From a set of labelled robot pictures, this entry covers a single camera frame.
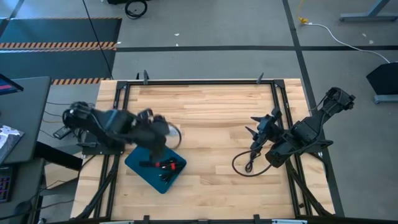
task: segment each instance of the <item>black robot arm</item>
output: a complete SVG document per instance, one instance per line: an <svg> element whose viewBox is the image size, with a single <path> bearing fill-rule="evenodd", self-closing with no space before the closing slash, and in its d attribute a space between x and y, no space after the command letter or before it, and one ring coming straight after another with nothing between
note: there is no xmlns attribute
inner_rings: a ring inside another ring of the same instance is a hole
<svg viewBox="0 0 398 224"><path fill-rule="evenodd" d="M273 167L280 167L292 154L320 152L333 144L330 140L321 140L320 135L325 124L334 114L350 110L354 106L355 96L342 89L331 88L322 99L323 106L313 116L297 121L284 131L266 154L266 159Z"/></svg>
<svg viewBox="0 0 398 224"><path fill-rule="evenodd" d="M150 150L152 157L162 157L169 133L165 118L153 115L151 109L137 115L127 110L96 110L85 102L73 103L63 113L63 123L74 130L77 128L95 135L98 142L108 148L117 144L136 143Z"/></svg>

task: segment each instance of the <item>table leg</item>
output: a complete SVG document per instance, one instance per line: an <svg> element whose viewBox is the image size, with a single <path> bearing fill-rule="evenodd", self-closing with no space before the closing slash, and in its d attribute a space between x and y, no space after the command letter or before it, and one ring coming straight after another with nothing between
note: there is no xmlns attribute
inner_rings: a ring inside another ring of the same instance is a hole
<svg viewBox="0 0 398 224"><path fill-rule="evenodd" d="M395 21L398 14L379 13L390 0L378 0L372 8L365 13L347 13L340 17L341 22L371 22L371 21Z"/></svg>
<svg viewBox="0 0 398 224"><path fill-rule="evenodd" d="M40 194L38 195L39 199L36 205L36 208L40 208L43 205L43 196L41 196ZM32 224L36 224L39 223L40 220L40 210L36 211L33 217L33 223Z"/></svg>
<svg viewBox="0 0 398 224"><path fill-rule="evenodd" d="M77 158L73 155L67 154L66 152L54 149L44 143L37 142L35 148L35 157L41 157L48 162L64 166L68 169L79 171L83 159Z"/></svg>

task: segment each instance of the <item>wooden table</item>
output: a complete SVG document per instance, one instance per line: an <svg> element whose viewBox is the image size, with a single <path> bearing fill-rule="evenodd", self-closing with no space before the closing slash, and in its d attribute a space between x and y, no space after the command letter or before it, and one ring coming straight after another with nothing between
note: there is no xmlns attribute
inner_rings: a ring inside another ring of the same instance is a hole
<svg viewBox="0 0 398 224"><path fill-rule="evenodd" d="M308 116L302 84L299 79L284 81L296 122ZM112 108L116 82L101 82L96 108ZM112 220L142 220L144 215L150 215L151 220L253 219L254 214L261 218L294 217L285 165L252 178L241 177L231 167L232 158L252 143L244 128L256 129L250 116L264 116L274 108L270 85L133 86L128 110L137 113L145 108L152 108L181 129L183 140L176 152L188 164L169 191L160 194L124 164L135 148L126 146L119 163ZM271 142L264 146L263 155L270 146ZM236 161L241 172L248 157ZM102 163L103 156L96 156L82 170L71 217L78 215L97 191ZM268 164L264 156L258 157L253 170L259 172ZM302 155L302 164L308 188L333 213L323 164L307 154ZM301 191L296 189L302 202ZM101 215L107 199L106 192Z"/></svg>

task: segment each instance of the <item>black metal frame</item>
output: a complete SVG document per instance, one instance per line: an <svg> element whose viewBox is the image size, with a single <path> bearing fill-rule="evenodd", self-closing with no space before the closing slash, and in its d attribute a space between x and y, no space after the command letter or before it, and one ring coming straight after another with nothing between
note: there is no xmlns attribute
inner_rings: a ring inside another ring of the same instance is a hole
<svg viewBox="0 0 398 224"><path fill-rule="evenodd" d="M83 163L83 159L77 158L76 156L70 155L66 152L62 152L39 141L36 142L34 155L35 157L45 159L47 162L64 166L75 171L79 171Z"/></svg>
<svg viewBox="0 0 398 224"><path fill-rule="evenodd" d="M130 88L134 85L270 85L271 86L271 91L272 91L272 97L274 100L274 106L279 107L279 99L277 95L277 87L280 88L280 94L282 95L282 101L284 104L284 109L285 109L285 115L287 118L287 123L290 126L293 125L292 121L292 115L290 112L289 108L289 102L287 100L287 93L285 89L285 84L283 80L253 80L253 79L247 79L247 80L146 80L146 82L143 82L142 80L134 80L134 81L118 81L116 85L116 93L114 97L114 103L113 103L113 108L117 109L119 106L119 99L120 99L120 94L121 90L125 89L124 92L124 99L123 99L123 106L122 110L127 109L127 105L129 102L129 92ZM279 127L283 128L283 122L282 118L278 120ZM120 155L116 155L114 157L114 162L119 163L120 160ZM295 161L296 161L296 166L297 166L297 172L298 172L298 177L293 178L292 173L289 172L287 169L287 176L289 180L289 189L290 189L290 194L292 197L292 206L294 210L294 215L295 218L299 217L305 217L300 214L300 206L299 205L299 200L297 198L297 191L295 188L295 181L299 181L300 183L297 184L300 189L302 189L302 186L305 186L305 179L304 179L304 173L303 173L303 168L302 168L302 163L300 160L300 156L295 156ZM106 173L108 170L108 164L109 164L109 156L105 155L104 156L104 162L101 170L101 176L99 180L99 186L103 183ZM70 220L68 223L99 223L99 222L105 222L105 221L110 221L111 215L112 215L112 209L113 209L113 201L114 201L114 193L115 193L115 188L116 188L116 178L112 180L110 183L110 189L109 189L109 196L108 196L108 201L107 201L107 207L106 207L106 216L105 217L100 217L100 210L101 210L101 203L102 200L99 201L99 203L96 205L95 210L94 210L94 217L93 218L88 218L88 219L83 219L83 220ZM311 216L312 215L312 209L310 206L310 202L307 198L307 194L305 191L302 190L303 193L303 206L305 207L306 215ZM135 220L135 223L142 223L142 224L148 224L149 223L149 216L146 215L144 216L143 220ZM198 224L205 224L211 222L212 224L216 223L255 223L255 224L260 224L260 223L272 223L271 219L260 219L259 215L254 214L253 219L249 220L154 220L150 221L151 223L198 223Z"/></svg>

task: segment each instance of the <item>monitor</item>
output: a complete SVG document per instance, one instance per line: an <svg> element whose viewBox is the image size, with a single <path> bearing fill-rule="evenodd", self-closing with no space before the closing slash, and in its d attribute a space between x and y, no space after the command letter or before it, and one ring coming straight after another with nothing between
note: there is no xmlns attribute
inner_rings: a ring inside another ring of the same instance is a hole
<svg viewBox="0 0 398 224"><path fill-rule="evenodd" d="M0 95L24 91L24 88L0 73Z"/></svg>

